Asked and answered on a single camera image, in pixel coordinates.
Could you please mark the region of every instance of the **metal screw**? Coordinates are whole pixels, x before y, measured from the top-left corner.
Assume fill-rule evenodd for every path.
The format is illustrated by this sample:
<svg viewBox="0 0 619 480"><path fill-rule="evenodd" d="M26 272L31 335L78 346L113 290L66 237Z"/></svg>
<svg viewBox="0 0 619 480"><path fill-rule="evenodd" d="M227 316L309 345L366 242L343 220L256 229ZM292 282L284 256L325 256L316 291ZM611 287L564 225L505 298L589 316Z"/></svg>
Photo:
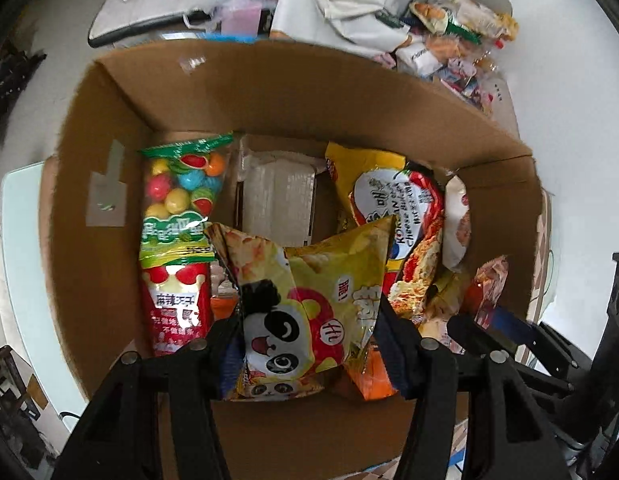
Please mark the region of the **metal screw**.
<svg viewBox="0 0 619 480"><path fill-rule="evenodd" d="M139 360L139 355L136 352L125 352L122 356L121 356L121 362L124 365L131 365L134 364L136 361Z"/></svg>
<svg viewBox="0 0 619 480"><path fill-rule="evenodd" d="M489 353L489 358L497 364L503 364L507 361L507 352L503 350L493 350Z"/></svg>
<svg viewBox="0 0 619 480"><path fill-rule="evenodd" d="M207 348L207 339L200 337L190 342L190 350L199 351Z"/></svg>
<svg viewBox="0 0 619 480"><path fill-rule="evenodd" d="M431 337L424 337L421 339L421 348L425 350L436 350L438 348L438 341Z"/></svg>

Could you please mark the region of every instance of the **instant noodle bag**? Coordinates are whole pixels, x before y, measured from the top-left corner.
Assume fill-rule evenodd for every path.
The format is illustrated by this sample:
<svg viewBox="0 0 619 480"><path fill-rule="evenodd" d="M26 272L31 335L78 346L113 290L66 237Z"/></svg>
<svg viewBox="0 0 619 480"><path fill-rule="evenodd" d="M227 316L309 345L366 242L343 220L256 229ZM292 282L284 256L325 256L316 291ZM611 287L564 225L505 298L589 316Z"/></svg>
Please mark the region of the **instant noodle bag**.
<svg viewBox="0 0 619 480"><path fill-rule="evenodd" d="M325 158L337 195L357 225L397 217L383 292L399 316L417 321L441 251L441 191L426 168L396 153L330 142Z"/></svg>
<svg viewBox="0 0 619 480"><path fill-rule="evenodd" d="M141 293L156 355L203 337L214 322L203 233L222 187L232 134L142 150L148 161Z"/></svg>
<svg viewBox="0 0 619 480"><path fill-rule="evenodd" d="M245 368L234 399L318 392L317 374L359 357L378 314L394 218L283 248L214 223L206 233L240 287Z"/></svg>

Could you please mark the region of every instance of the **cartoon panda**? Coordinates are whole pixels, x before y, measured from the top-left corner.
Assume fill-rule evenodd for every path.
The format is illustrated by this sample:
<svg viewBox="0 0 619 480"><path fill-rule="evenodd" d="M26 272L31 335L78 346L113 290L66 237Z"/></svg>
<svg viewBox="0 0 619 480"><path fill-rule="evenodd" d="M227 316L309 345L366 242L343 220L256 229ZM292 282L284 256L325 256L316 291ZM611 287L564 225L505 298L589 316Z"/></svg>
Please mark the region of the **cartoon panda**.
<svg viewBox="0 0 619 480"><path fill-rule="evenodd" d="M251 379L297 380L343 362L343 325L319 292L294 288L282 299L270 280L241 287Z"/></svg>

